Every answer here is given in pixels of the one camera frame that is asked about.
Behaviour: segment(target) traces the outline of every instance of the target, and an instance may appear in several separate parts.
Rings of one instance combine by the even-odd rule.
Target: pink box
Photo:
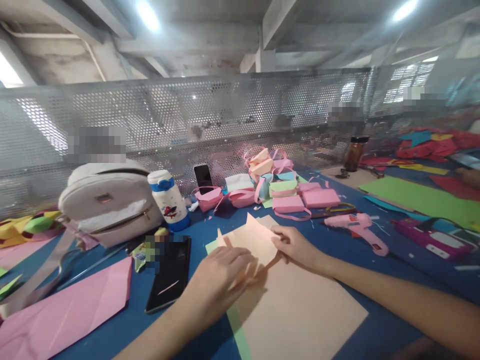
[[[303,202],[307,209],[335,207],[340,199],[333,189],[313,189],[303,193]]]
[[[274,197],[272,199],[273,211],[279,214],[301,213],[305,210],[305,205],[300,195]]]

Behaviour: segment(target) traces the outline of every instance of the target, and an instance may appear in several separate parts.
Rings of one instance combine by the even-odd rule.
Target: bottle lid
[[[366,144],[369,141],[368,136],[352,136],[350,139],[351,143],[357,143],[357,144]]]

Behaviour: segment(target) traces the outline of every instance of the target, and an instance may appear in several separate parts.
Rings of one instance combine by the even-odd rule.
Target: concrete ceiling
[[[418,0],[399,23],[391,18],[408,0],[146,0],[158,32],[142,22],[139,1],[0,0],[0,52],[16,61],[26,85],[364,67],[480,52],[477,0]]]

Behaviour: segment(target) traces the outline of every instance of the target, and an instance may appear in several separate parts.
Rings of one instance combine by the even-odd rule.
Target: white water bottle
[[[190,216],[179,187],[168,170],[158,170],[148,174],[153,198],[161,210],[170,230],[181,231],[190,225]]]

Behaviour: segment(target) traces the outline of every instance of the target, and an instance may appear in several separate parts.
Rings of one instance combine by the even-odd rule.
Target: smartphone
[[[195,172],[196,183],[198,184],[198,187],[213,186],[212,175],[210,175],[210,168],[207,164],[194,166],[193,171]],[[203,188],[199,191],[200,194],[203,195],[212,191],[212,189]]]
[[[189,281],[190,248],[192,240],[164,242],[164,256],[159,273],[153,280],[145,312],[153,314],[173,304]]]

